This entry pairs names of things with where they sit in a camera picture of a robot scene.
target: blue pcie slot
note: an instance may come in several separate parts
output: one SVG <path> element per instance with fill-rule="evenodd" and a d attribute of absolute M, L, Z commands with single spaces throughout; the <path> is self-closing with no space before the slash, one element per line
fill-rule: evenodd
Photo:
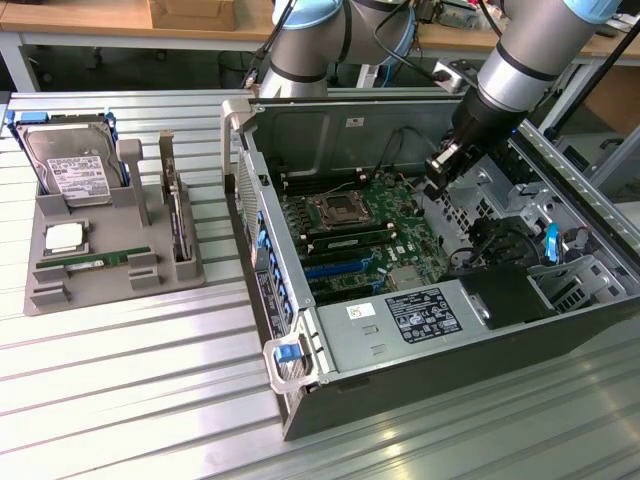
<path fill-rule="evenodd" d="M 321 267 L 311 267 L 305 270 L 304 275 L 308 280 L 323 277 L 333 277 L 345 273 L 362 273 L 367 270 L 369 263 L 373 260 L 373 255 L 369 258 L 354 262 L 341 263 L 338 265 L 328 265 Z"/>

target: hard drive label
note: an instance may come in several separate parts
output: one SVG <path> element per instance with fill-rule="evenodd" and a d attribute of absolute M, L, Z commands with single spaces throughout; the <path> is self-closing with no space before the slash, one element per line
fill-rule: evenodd
<path fill-rule="evenodd" d="M 100 157 L 50 158 L 47 163 L 65 200 L 109 195 Z"/>

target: hard drive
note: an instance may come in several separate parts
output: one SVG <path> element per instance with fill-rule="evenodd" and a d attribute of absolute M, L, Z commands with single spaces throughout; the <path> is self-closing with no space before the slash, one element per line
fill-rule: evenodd
<path fill-rule="evenodd" d="M 111 202 L 111 189 L 128 184 L 118 161 L 115 117 L 9 113 L 9 128 L 27 154 L 41 194 L 62 194 L 70 207 Z"/>

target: wooden table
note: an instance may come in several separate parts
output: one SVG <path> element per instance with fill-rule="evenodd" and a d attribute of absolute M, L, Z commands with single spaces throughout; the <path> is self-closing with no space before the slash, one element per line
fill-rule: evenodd
<path fill-rule="evenodd" d="M 24 45 L 153 48 L 183 50 L 255 50 L 273 27 L 270 0 L 237 0 L 233 32 L 154 29 L 147 0 L 53 0 L 45 5 L 0 2 L 0 53 L 18 91 L 38 90 Z M 594 36 L 575 60 L 573 80 L 545 127 L 558 118 L 622 39 Z M 485 59 L 497 38 L 491 31 L 467 31 L 441 25 L 420 28 L 426 57 Z M 640 65 L 640 39 L 619 64 Z"/>

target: green ram module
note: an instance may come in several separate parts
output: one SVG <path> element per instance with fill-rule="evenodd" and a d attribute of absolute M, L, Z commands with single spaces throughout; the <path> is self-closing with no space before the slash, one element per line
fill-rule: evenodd
<path fill-rule="evenodd" d="M 129 255 L 136 253 L 150 252 L 149 247 L 131 248 L 129 250 L 118 250 L 116 252 L 91 253 L 89 255 L 78 255 L 74 257 L 59 258 L 56 260 L 47 260 L 36 263 L 36 268 L 58 267 L 60 265 L 67 267 L 81 263 L 104 262 L 105 267 L 118 267 L 127 263 Z"/>

